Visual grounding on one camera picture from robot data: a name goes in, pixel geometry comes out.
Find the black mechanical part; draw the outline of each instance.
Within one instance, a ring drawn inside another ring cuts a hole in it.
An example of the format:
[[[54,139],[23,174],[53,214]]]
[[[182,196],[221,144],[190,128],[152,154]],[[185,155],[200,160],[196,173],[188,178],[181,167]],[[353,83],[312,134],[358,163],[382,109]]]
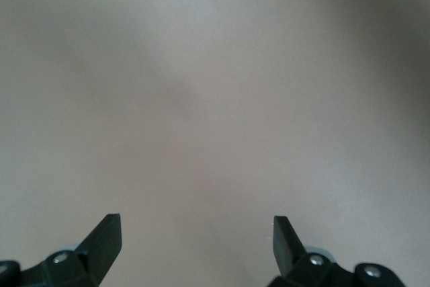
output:
[[[74,251],[59,251],[21,271],[0,261],[0,287],[96,287],[122,247],[121,218],[108,214]]]
[[[382,265],[360,263],[351,273],[321,254],[307,253],[285,216],[273,222],[273,253],[281,276],[268,287],[405,287]]]

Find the gray surface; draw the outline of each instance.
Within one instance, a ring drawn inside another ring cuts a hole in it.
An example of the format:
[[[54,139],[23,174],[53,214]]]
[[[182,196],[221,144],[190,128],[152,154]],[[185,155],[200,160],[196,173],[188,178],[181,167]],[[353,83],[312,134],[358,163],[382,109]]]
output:
[[[429,0],[0,0],[0,255],[108,212],[103,286],[265,286],[272,216],[430,281]]]

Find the dark corner object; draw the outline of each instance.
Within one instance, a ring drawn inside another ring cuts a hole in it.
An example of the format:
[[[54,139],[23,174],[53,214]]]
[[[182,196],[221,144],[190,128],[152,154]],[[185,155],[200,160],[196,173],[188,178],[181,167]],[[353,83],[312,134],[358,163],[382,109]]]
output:
[[[95,287],[122,246],[119,214],[108,214],[74,251],[59,251],[28,270],[16,261],[0,261],[0,287]],[[319,253],[306,252],[290,221],[275,216],[273,252],[281,276],[268,287],[404,287],[396,274],[375,263],[353,273]]]
[[[121,218],[108,214],[74,251],[59,251],[21,271],[16,261],[0,261],[0,287],[99,286],[122,246]]]
[[[396,274],[382,265],[360,263],[351,273],[319,253],[306,252],[285,216],[275,216],[273,252],[281,276],[268,287],[404,287]]]

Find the screw head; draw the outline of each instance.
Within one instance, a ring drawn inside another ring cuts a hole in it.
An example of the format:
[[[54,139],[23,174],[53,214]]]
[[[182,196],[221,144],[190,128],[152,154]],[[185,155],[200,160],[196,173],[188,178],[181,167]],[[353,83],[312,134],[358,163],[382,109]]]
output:
[[[68,257],[67,253],[65,253],[65,252],[60,253],[59,255],[57,255],[57,256],[54,258],[53,262],[54,262],[54,263],[60,263],[60,262],[63,262],[64,260],[66,260],[66,259],[67,259],[67,257]]]
[[[320,255],[311,255],[309,260],[312,265],[322,265],[324,263],[324,259]]]
[[[6,265],[0,265],[0,274],[2,274],[3,272],[5,272],[7,270],[7,266]]]
[[[374,265],[367,265],[364,267],[364,272],[370,277],[379,278],[382,274],[381,271]]]

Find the metal screw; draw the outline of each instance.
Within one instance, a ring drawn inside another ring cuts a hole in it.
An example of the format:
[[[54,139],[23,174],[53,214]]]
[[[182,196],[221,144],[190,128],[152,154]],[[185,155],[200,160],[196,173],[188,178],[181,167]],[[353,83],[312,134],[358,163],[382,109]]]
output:
[[[309,260],[312,265],[322,265],[324,263],[324,259],[320,255],[311,255]]]
[[[364,272],[370,277],[379,278],[382,274],[381,271],[374,265],[367,265],[364,267]]]
[[[67,257],[68,257],[67,253],[65,253],[65,252],[60,253],[59,255],[57,255],[57,256],[54,258],[54,263],[60,263],[60,262],[62,262],[62,261],[64,261],[64,260],[66,260],[66,259],[67,259]]]

